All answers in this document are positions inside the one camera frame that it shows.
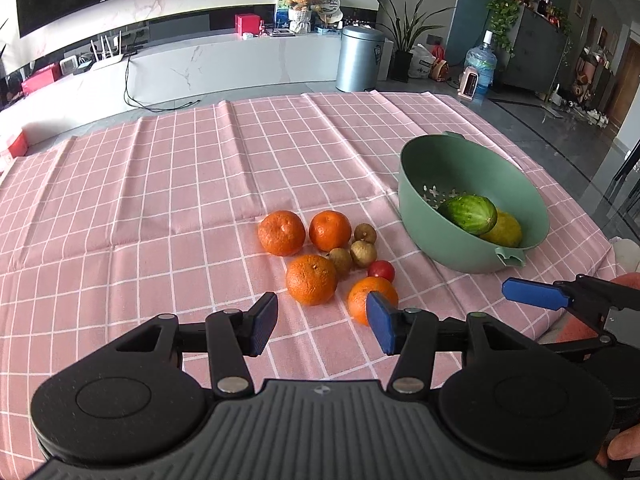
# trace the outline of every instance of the water bottle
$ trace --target water bottle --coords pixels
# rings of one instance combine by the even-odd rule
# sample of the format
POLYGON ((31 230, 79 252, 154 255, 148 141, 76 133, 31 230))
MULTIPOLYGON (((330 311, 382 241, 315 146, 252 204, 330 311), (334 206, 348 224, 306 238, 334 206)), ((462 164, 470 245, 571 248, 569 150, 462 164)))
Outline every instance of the water bottle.
POLYGON ((494 70, 498 58, 491 51, 491 39, 494 34, 488 30, 484 34, 482 45, 475 46, 466 53, 465 68, 472 66, 478 70, 478 86, 476 94, 486 94, 489 85, 494 81, 494 70))

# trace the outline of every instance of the silver trash can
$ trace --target silver trash can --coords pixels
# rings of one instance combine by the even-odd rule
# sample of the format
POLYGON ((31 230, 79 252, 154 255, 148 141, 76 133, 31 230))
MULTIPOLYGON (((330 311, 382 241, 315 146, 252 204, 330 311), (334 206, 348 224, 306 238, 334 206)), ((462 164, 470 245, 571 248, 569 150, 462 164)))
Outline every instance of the silver trash can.
POLYGON ((385 35, 375 28, 343 28, 335 87, 343 92, 373 90, 384 44, 385 35))

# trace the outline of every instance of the green colander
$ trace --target green colander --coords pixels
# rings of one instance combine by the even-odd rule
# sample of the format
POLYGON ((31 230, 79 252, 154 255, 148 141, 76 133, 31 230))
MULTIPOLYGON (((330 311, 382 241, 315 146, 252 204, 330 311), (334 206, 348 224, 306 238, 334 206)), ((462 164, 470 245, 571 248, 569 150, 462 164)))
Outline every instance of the green colander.
POLYGON ((400 216, 414 243, 449 269, 470 274, 525 264, 525 251, 541 244, 549 231, 546 206, 538 190, 513 164, 460 134, 416 137, 400 153, 400 216), (518 249, 473 236, 436 210, 454 194, 487 197, 512 214, 522 228, 518 249))

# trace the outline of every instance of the gray floor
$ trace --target gray floor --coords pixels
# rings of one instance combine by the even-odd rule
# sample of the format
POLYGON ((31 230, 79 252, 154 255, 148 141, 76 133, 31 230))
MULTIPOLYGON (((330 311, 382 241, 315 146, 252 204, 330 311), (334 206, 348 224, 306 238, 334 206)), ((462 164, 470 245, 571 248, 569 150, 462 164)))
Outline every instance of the gray floor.
MULTIPOLYGON (((380 82, 380 91, 425 92, 455 96, 457 89, 448 83, 432 80, 380 82)), ((214 92, 187 99, 155 105, 157 108, 204 106, 222 100, 240 100, 305 92, 333 92, 331 81, 306 84, 281 84, 214 92)), ((574 197, 594 219, 607 237, 620 236, 640 242, 640 203, 635 205, 629 195, 639 175, 633 171, 624 182, 612 183, 613 175, 624 161, 623 153, 612 144, 604 131, 576 119, 571 113, 561 112, 555 118, 542 109, 541 101, 532 94, 501 91, 490 92, 483 99, 465 102, 469 108, 491 123, 531 158, 545 168, 574 197)), ((132 110, 69 130, 30 148, 40 152, 71 136, 82 136, 114 124, 133 122, 140 117, 153 116, 147 110, 132 110)))

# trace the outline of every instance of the cherry tomato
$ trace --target cherry tomato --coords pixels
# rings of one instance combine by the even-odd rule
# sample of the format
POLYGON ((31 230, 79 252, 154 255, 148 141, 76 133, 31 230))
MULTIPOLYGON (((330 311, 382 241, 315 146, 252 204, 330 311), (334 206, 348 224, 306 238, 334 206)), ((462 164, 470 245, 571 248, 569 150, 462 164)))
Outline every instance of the cherry tomato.
POLYGON ((384 278, 385 280, 392 282, 396 277, 396 270, 388 261, 377 260, 369 266, 369 269, 367 269, 367 276, 384 278))

